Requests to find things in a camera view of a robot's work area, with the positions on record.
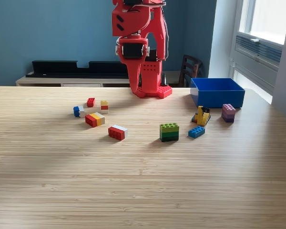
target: purple lego brick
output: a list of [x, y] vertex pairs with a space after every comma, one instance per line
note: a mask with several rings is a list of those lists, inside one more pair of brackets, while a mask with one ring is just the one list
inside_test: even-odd
[[233, 119], [233, 118], [226, 118], [226, 117], [224, 117], [223, 115], [222, 115], [221, 117], [224, 119], [224, 121], [225, 121], [226, 123], [234, 123], [234, 119]]
[[225, 111], [229, 115], [236, 114], [236, 110], [234, 109], [234, 107], [231, 106], [231, 104], [224, 104], [223, 111]]
[[225, 118], [228, 118], [228, 119], [234, 119], [234, 118], [235, 118], [235, 115], [234, 115], [234, 114], [229, 114], [229, 115], [228, 115], [228, 114], [225, 112], [225, 110], [223, 110], [222, 116], [224, 116]]

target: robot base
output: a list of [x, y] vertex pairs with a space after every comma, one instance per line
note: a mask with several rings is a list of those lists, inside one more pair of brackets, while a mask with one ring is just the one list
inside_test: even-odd
[[159, 97], [160, 99], [164, 99], [165, 97], [168, 97], [173, 93], [173, 89], [170, 86], [159, 86], [157, 93], [145, 93], [142, 91], [142, 87], [138, 87], [138, 90], [136, 93], [134, 93], [139, 98], [145, 98], [145, 97]]

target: yellow lego brick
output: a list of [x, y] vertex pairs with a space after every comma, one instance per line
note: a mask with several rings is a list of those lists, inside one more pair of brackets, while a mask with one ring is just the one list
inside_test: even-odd
[[101, 115], [100, 113], [94, 113], [94, 115], [98, 116], [101, 119], [101, 125], [105, 124], [105, 117], [103, 115]]
[[202, 111], [202, 106], [198, 107], [198, 116], [197, 116], [197, 124], [201, 125], [202, 118], [203, 118], [204, 112]]
[[200, 125], [205, 126], [208, 123], [209, 119], [210, 119], [210, 113], [204, 113]]
[[160, 124], [160, 131], [162, 133], [178, 132], [179, 126], [177, 123]]
[[101, 101], [101, 106], [108, 106], [108, 101], [107, 100]]
[[99, 116], [97, 116], [96, 114], [90, 114], [90, 116], [92, 116], [93, 118], [96, 119], [96, 121], [97, 121], [97, 126], [102, 125], [102, 120], [101, 120], [101, 118], [100, 118]]

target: blue plastic bin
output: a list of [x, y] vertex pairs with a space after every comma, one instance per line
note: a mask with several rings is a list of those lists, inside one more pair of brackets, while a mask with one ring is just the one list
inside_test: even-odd
[[231, 104], [241, 108], [245, 90], [230, 78], [193, 78], [191, 95], [197, 107], [222, 108], [224, 104]]

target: window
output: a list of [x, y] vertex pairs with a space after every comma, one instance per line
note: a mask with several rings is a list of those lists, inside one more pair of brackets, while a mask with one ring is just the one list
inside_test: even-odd
[[262, 88], [257, 86], [254, 82], [250, 81], [247, 77], [242, 75], [240, 72], [234, 72], [234, 80], [237, 82], [242, 88], [252, 89], [257, 94], [259, 94], [263, 99], [265, 99], [269, 104], [272, 102], [272, 96], [264, 91]]
[[231, 47], [235, 71], [272, 95], [286, 36], [286, 0], [238, 0]]
[[244, 0], [239, 31], [284, 44], [286, 0]]

